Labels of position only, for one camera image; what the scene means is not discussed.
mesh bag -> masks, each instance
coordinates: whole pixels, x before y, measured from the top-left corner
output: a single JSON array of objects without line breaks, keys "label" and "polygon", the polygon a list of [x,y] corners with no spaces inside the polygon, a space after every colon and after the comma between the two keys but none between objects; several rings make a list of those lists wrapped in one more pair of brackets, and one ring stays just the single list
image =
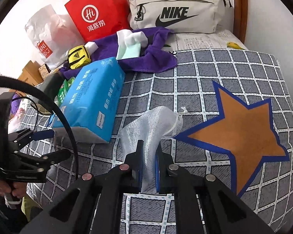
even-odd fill
[{"label": "mesh bag", "polygon": [[161,140],[168,140],[181,132],[182,115],[174,113],[166,106],[158,106],[125,126],[121,132],[124,154],[135,152],[138,140],[143,140],[143,184],[142,190],[154,180],[155,153]]}]

cardboard box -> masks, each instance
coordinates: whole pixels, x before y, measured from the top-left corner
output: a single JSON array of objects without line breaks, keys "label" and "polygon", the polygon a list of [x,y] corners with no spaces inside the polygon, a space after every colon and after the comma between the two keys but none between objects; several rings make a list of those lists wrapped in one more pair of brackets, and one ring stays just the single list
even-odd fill
[{"label": "cardboard box", "polygon": [[45,80],[51,72],[47,64],[42,65],[38,70],[43,80]]},{"label": "cardboard box", "polygon": [[[19,80],[28,83],[32,86],[37,86],[43,82],[43,79],[39,73],[40,65],[38,62],[29,61],[26,66],[23,68],[22,74],[18,77]],[[16,91],[20,96],[26,96],[24,92]]]}]

red paper bag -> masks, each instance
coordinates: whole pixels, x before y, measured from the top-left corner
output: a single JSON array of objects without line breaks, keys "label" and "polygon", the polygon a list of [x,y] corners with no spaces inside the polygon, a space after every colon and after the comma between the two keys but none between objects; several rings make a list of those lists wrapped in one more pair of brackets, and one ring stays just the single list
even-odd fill
[{"label": "red paper bag", "polygon": [[86,42],[130,29],[126,0],[70,0],[65,7]]}]

zipper pull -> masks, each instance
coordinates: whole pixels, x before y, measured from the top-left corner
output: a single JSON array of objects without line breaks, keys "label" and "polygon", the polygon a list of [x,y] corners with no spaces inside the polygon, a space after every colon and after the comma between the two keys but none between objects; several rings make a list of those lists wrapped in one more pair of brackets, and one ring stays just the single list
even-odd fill
[{"label": "zipper pull", "polygon": [[142,21],[143,20],[143,13],[142,13],[142,4],[140,4],[140,8],[135,16],[135,21]]}]

hi logo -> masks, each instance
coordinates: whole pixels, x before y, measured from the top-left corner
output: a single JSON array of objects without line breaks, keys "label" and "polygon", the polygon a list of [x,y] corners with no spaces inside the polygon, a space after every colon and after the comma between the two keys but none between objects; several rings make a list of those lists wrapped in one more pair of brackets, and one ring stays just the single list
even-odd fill
[{"label": "hi logo", "polygon": [[93,23],[98,19],[99,11],[95,6],[89,4],[82,9],[81,16],[87,23]]},{"label": "hi logo", "polygon": [[[180,21],[183,21],[188,18],[195,17],[194,16],[187,16],[189,7],[164,7],[161,15],[158,16],[155,22],[155,26],[162,26],[162,27],[168,27],[172,24],[178,23]],[[161,19],[174,19],[170,21],[163,22]]]}]

